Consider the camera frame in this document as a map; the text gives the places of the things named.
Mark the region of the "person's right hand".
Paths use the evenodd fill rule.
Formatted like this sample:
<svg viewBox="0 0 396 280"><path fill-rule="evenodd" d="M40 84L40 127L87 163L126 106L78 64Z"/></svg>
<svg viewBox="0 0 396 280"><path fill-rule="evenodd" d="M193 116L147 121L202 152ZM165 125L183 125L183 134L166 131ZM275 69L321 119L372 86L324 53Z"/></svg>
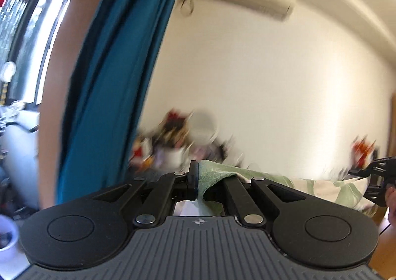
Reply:
<svg viewBox="0 0 396 280"><path fill-rule="evenodd" d="M387 188L385 202L389 209L388 220L392 226L396 226L396 189L394 186Z"/></svg>

